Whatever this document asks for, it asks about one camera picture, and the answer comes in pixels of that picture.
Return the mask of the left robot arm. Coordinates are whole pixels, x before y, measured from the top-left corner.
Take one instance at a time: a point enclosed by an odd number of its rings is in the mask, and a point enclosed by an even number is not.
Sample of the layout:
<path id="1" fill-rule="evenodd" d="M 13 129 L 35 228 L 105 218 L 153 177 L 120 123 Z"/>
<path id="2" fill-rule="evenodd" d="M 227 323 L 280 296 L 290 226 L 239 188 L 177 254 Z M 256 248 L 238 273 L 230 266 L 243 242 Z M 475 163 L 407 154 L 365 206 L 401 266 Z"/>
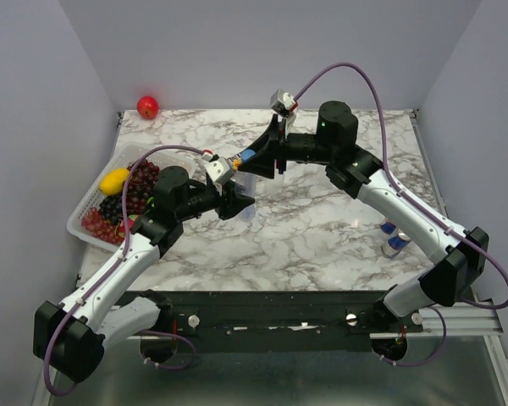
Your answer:
<path id="1" fill-rule="evenodd" d="M 147 297 L 110 310 L 128 287 L 156 264 L 184 232 L 183 223 L 215 211 L 222 220 L 237 216 L 254 198 L 240 192 L 233 180 L 222 185 L 200 183 L 182 167 L 166 167 L 153 186 L 152 202 L 131 226 L 107 262 L 59 304 L 49 301 L 35 313 L 33 353 L 50 370 L 73 383 L 86 380 L 114 341 L 148 330 L 160 334 L 171 322 L 167 309 Z"/>

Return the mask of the plain blue bottle cap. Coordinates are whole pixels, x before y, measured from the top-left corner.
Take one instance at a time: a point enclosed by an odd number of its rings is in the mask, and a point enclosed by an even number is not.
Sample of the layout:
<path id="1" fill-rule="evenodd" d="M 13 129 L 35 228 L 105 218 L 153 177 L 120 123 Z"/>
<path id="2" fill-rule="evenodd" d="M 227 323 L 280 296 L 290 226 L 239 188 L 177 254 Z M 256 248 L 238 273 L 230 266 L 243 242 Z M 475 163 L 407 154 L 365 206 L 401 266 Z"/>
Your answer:
<path id="1" fill-rule="evenodd" d="M 251 158 L 253 158 L 256 155 L 256 152 L 252 149 L 245 149 L 240 154 L 240 159 L 242 162 L 247 162 Z"/>

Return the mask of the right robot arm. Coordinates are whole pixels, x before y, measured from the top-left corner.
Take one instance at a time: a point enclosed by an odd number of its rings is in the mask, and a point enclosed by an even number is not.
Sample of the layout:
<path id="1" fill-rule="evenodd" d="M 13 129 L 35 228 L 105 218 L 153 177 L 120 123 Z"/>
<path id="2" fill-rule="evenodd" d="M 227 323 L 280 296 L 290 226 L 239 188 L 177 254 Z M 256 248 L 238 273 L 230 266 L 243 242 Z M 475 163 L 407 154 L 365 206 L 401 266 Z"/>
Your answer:
<path id="1" fill-rule="evenodd" d="M 383 163 L 356 144 L 357 127 L 357 117 L 341 101 L 326 101 L 319 108 L 314 134 L 286 134 L 284 122 L 274 115 L 250 146 L 254 156 L 238 168 L 273 178 L 285 171 L 288 162 L 321 164 L 337 189 L 371 206 L 411 238 L 433 265 L 378 301 L 373 323 L 389 332 L 415 309 L 451 307 L 461 301 L 483 272 L 489 236 L 479 227 L 467 230 L 444 218 L 389 178 Z"/>

